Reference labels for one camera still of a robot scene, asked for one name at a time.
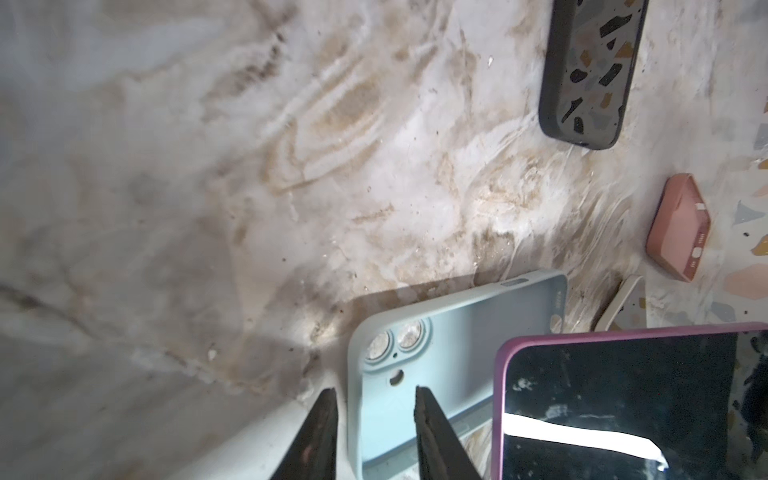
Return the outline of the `black smartphone front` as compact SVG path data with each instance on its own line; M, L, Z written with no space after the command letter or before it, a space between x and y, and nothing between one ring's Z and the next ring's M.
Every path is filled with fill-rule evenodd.
M495 479L763 479L767 327L519 337L498 351Z

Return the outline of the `light blue phone case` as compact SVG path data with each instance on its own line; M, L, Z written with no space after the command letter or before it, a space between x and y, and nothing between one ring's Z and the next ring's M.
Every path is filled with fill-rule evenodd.
M495 356L508 340L548 335L565 317L568 279L537 270L375 314L347 350L347 446L358 479L418 462L415 390L427 387L459 438L492 418Z

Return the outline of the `black phone case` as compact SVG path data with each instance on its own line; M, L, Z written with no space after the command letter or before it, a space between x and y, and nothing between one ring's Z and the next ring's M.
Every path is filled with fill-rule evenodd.
M591 150L620 136L649 3L556 0L538 117L543 133Z

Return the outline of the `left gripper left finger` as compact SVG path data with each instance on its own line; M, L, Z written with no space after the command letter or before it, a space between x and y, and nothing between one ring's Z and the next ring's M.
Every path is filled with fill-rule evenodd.
M338 401L334 388L321 391L271 480L336 478Z

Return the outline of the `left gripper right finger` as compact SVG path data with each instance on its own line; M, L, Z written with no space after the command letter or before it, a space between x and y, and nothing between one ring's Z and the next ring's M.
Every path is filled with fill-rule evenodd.
M427 387L416 387L414 421L421 480L481 479Z

